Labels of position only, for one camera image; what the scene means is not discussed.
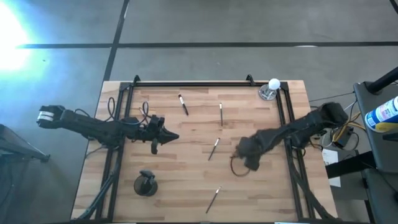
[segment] gray floor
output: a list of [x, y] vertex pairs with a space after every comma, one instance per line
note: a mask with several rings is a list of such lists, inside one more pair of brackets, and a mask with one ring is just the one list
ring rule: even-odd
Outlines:
[[[27, 37], [20, 44], [98, 44], [112, 43], [122, 4], [7, 0], [0, 9], [8, 8], [19, 21]], [[131, 0], [120, 42], [397, 41], [397, 21], [388, 0]], [[5, 34], [16, 39], [11, 31]], [[40, 129], [35, 120], [42, 105], [81, 108], [93, 115], [109, 53], [15, 50], [13, 58], [23, 66], [0, 70], [0, 123], [51, 154], [47, 164], [27, 165], [7, 208], [0, 208], [0, 214], [7, 214], [0, 215], [0, 222], [70, 218], [87, 141], [70, 131]], [[308, 97], [315, 99], [375, 80], [396, 67], [397, 59], [398, 47], [119, 49], [110, 80], [132, 80], [134, 75], [142, 80], [242, 80], [251, 74], [255, 79], [305, 80]], [[354, 97], [333, 101], [347, 106]], [[359, 150], [369, 150], [364, 135]], [[362, 202], [339, 196], [336, 204], [341, 218], [366, 221]]]

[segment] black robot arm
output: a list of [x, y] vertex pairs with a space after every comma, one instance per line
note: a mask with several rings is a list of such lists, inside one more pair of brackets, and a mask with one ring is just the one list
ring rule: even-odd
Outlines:
[[178, 134], [165, 129], [164, 118], [152, 115], [148, 123], [142, 124], [136, 117], [124, 118], [120, 121], [102, 121], [63, 106], [42, 106], [37, 124], [41, 128], [65, 128], [80, 133], [85, 138], [95, 138], [108, 147], [117, 147], [124, 137], [133, 141], [152, 141], [151, 152], [157, 154], [157, 144], [165, 144], [179, 138]]
[[272, 150], [281, 140], [291, 138], [293, 147], [304, 148], [314, 134], [325, 128], [340, 127], [347, 120], [348, 116], [339, 103], [325, 103], [303, 118], [278, 129], [258, 130], [248, 138], [242, 137], [234, 156], [244, 159], [247, 168], [258, 170], [260, 157]]

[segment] wooden tabletop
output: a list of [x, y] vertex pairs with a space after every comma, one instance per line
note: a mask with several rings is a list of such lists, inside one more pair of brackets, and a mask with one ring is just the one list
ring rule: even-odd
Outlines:
[[[310, 107], [304, 82], [288, 83], [295, 117], [305, 116]], [[108, 98], [117, 99], [119, 84], [104, 82], [96, 118], [108, 118]], [[182, 94], [189, 116], [185, 115], [178, 94]], [[163, 116], [165, 127], [179, 134], [180, 138], [159, 146], [158, 155], [150, 153], [150, 142], [126, 141], [115, 222], [273, 222], [297, 219], [282, 143], [261, 157], [257, 172], [236, 177], [229, 166], [229, 157], [240, 137], [250, 136], [257, 129], [280, 127], [276, 101], [260, 99], [258, 87], [135, 87], [132, 101], [131, 116], [141, 119], [139, 107], [143, 101], [148, 101], [149, 114]], [[223, 104], [222, 127], [219, 103]], [[217, 138], [220, 142], [208, 161]], [[88, 152], [99, 146], [95, 141], [90, 142]], [[98, 193], [105, 157], [106, 150], [100, 150], [85, 160], [72, 218], [81, 215]], [[308, 147], [304, 161], [312, 192], [336, 217], [320, 150]], [[246, 171], [240, 160], [234, 161], [233, 165], [236, 172]], [[134, 180], [142, 169], [149, 169], [156, 176], [159, 189], [154, 196], [142, 197], [134, 191]], [[206, 214], [219, 186], [222, 189]], [[303, 194], [300, 197], [306, 211]]]

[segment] pen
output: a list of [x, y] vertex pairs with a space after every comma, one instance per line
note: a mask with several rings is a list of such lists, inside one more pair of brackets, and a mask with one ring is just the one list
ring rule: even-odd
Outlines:
[[210, 160], [211, 156], [212, 156], [213, 153], [214, 153], [214, 150], [216, 150], [216, 147], [217, 147], [217, 145], [218, 145], [218, 141], [219, 141], [219, 140], [220, 140], [220, 138], [218, 138], [217, 141], [216, 141], [216, 143], [214, 144], [213, 150], [212, 150], [212, 152], [211, 152], [211, 154], [210, 154], [210, 156], [209, 156], [209, 159], [208, 159], [207, 161]]
[[182, 107], [184, 108], [185, 114], [188, 116], [189, 115], [188, 110], [187, 110], [187, 107], [185, 106], [184, 100], [182, 99], [182, 95], [178, 94], [178, 97], [180, 98], [180, 101], [181, 101]]
[[218, 192], [220, 191], [220, 189], [221, 189], [221, 186], [216, 190], [216, 194], [214, 194], [214, 197], [213, 197], [213, 199], [211, 200], [211, 202], [210, 202], [210, 204], [209, 204], [209, 207], [208, 207], [207, 210], [206, 210], [206, 214], [209, 212], [209, 209], [210, 209], [211, 205], [213, 204], [214, 200], [216, 199], [217, 194], [218, 194]]
[[220, 103], [221, 127], [223, 126], [223, 104]]

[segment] wire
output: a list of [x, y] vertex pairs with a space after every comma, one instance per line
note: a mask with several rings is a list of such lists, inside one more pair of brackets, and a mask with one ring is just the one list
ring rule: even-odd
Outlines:
[[317, 145], [320, 147], [319, 150], [321, 150], [321, 151], [323, 150], [323, 146], [321, 144], [314, 144], [314, 143], [312, 143], [311, 139], [310, 139], [310, 144], [312, 147], [315, 147], [315, 145]]
[[304, 150], [303, 157], [304, 157], [305, 154], [307, 153], [307, 150], [302, 149], [302, 148], [293, 147], [293, 149], [296, 151], [296, 154], [299, 153], [299, 149]]
[[348, 108], [350, 108], [350, 106], [354, 106], [355, 103], [356, 103], [356, 101], [354, 101], [352, 104], [348, 105], [343, 111], [346, 111]]
[[233, 168], [233, 166], [232, 166], [232, 162], [233, 162], [233, 160], [236, 159], [236, 158], [238, 158], [238, 157], [236, 157], [236, 156], [231, 156], [231, 161], [229, 162], [229, 166], [230, 166], [230, 168], [231, 168], [232, 173], [233, 173], [235, 176], [237, 176], [237, 177], [244, 177], [244, 176], [248, 175], [248, 174], [250, 173], [250, 169], [248, 169], [248, 171], [245, 172], [245, 173], [243, 173], [243, 174], [237, 174], [237, 173], [235, 173], [234, 168]]
[[108, 113], [109, 113], [109, 118], [108, 118], [107, 120], [105, 120], [105, 121], [108, 121], [109, 119], [112, 118], [114, 121], [117, 121], [117, 122], [122, 123], [122, 124], [138, 125], [138, 124], [143, 123], [143, 122], [146, 120], [146, 118], [149, 117], [149, 115], [148, 115], [149, 104], [148, 104], [147, 101], [144, 101], [144, 102], [142, 103], [142, 110], [143, 110], [144, 113], [145, 113], [144, 118], [143, 118], [141, 121], [137, 122], [137, 123], [128, 123], [128, 122], [120, 121], [120, 120], [118, 120], [118, 119], [116, 119], [116, 118], [114, 117], [115, 101], [114, 101], [114, 98], [113, 98], [113, 97], [109, 97], [107, 109], [108, 109]]
[[[112, 150], [114, 151], [114, 150], [117, 150], [118, 148], [119, 148], [119, 146], [116, 146], [116, 147], [114, 147]], [[96, 152], [96, 151], [98, 151], [98, 150], [100, 150], [100, 149], [106, 149], [106, 146], [105, 146], [105, 145], [102, 145], [101, 147], [99, 147], [99, 148], [97, 148], [97, 149], [94, 149], [94, 150], [92, 150], [91, 152], [87, 153], [85, 159], [87, 159], [87, 157], [88, 157], [90, 154], [92, 154], [92, 153], [94, 153], [94, 152]]]
[[85, 114], [87, 117], [91, 117], [86, 111], [84, 111], [83, 109], [77, 108], [75, 109], [74, 113], [76, 113], [77, 111], [81, 111], [83, 114]]
[[87, 159], [87, 157], [88, 157], [90, 154], [92, 154], [92, 153], [94, 153], [94, 152], [96, 152], [96, 151], [98, 151], [98, 150], [100, 150], [100, 149], [105, 149], [105, 148], [106, 148], [106, 146], [102, 145], [101, 147], [92, 150], [91, 152], [89, 152], [89, 153], [86, 154], [85, 159]]
[[138, 109], [139, 109], [139, 111], [141, 112], [142, 116], [145, 118], [145, 122], [146, 122], [147, 124], [149, 124], [148, 119], [145, 117], [145, 112], [142, 110], [142, 108], [138, 108]]
[[[343, 125], [343, 127], [340, 129], [340, 131], [339, 131], [339, 133], [337, 134], [337, 136], [335, 136], [336, 134], [333, 135], [333, 138], [332, 138], [331, 142], [336, 142], [336, 141], [338, 141], [338, 140], [340, 139], [341, 135], [343, 135], [344, 130], [347, 128], [347, 125], [351, 122], [351, 117], [352, 117], [352, 115], [353, 115], [353, 108], [354, 108], [354, 105], [355, 105], [356, 102], [357, 102], [357, 100], [355, 100], [354, 103], [352, 103], [352, 104], [350, 104], [349, 106], [346, 107], [345, 110], [347, 110], [347, 109], [351, 106], [351, 111], [349, 112], [349, 119], [348, 119], [348, 121]], [[355, 119], [358, 118], [360, 114], [361, 114], [360, 112], [356, 113], [356, 114], [354, 115]]]
[[348, 126], [354, 126], [354, 127], [357, 127], [357, 128], [361, 128], [362, 130], [364, 130], [366, 132], [366, 128], [364, 126], [360, 125], [359, 123], [355, 122], [355, 121], [351, 121], [348, 124]]
[[329, 96], [329, 97], [325, 97], [325, 98], [319, 98], [316, 100], [310, 100], [309, 102], [314, 102], [314, 101], [319, 101], [319, 100], [325, 100], [325, 99], [330, 99], [330, 98], [335, 98], [335, 97], [339, 97], [339, 96], [345, 96], [345, 95], [350, 95], [353, 94], [354, 91], [350, 92], [350, 93], [344, 93], [344, 94], [340, 94], [340, 95], [335, 95], [335, 96]]

